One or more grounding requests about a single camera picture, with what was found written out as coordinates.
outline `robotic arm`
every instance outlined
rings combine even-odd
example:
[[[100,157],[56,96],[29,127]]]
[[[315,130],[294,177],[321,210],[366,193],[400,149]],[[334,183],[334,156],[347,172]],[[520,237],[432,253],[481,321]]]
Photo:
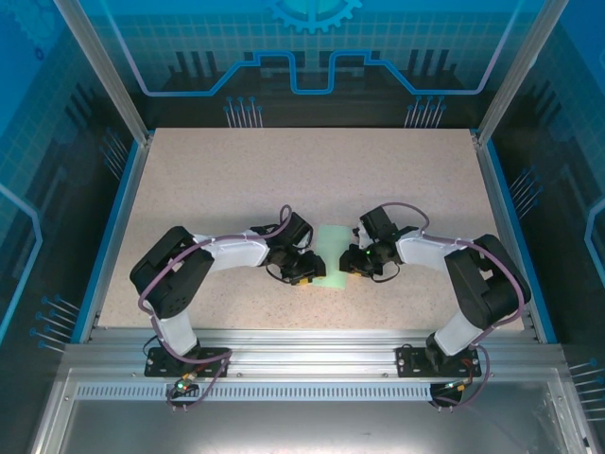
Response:
[[[472,247],[459,244],[459,240],[429,236],[416,227],[399,230],[382,206],[362,216],[354,234],[359,243],[351,244],[340,257],[341,271],[375,280],[374,275],[383,275],[385,265],[393,262],[398,270],[403,264],[423,265],[449,275],[459,310],[426,340],[425,359],[435,373],[458,359],[458,354],[484,333],[489,334],[495,323],[519,307],[510,279],[492,260]],[[526,280],[495,236],[484,235],[469,242],[493,255],[514,277],[524,303],[529,301],[531,293]]]
[[[198,339],[189,321],[187,307],[211,272],[275,265],[281,271],[278,279],[293,286],[325,276],[321,258],[306,250],[311,243],[312,227],[298,214],[291,213],[285,228],[271,236],[277,228],[277,224],[251,227],[240,235],[214,241],[209,236],[191,235],[183,227],[173,227],[136,264],[130,280],[142,294],[171,260],[196,243],[207,243],[188,254],[159,280],[144,302],[152,311],[150,317],[159,328],[168,353],[199,358]]]

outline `work surface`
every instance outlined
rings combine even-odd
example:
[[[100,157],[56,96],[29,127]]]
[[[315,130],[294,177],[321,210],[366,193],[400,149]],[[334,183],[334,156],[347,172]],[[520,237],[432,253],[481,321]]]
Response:
[[[316,231],[353,228],[386,201],[421,207],[432,234],[496,233],[468,130],[157,130],[99,325],[149,327],[129,274],[174,225],[240,233],[277,222],[289,203]],[[421,225],[404,208],[389,214],[400,228]],[[345,289],[292,287],[241,268],[208,275],[189,313],[208,328],[435,329],[457,309],[448,278],[421,267],[380,285],[349,276]]]

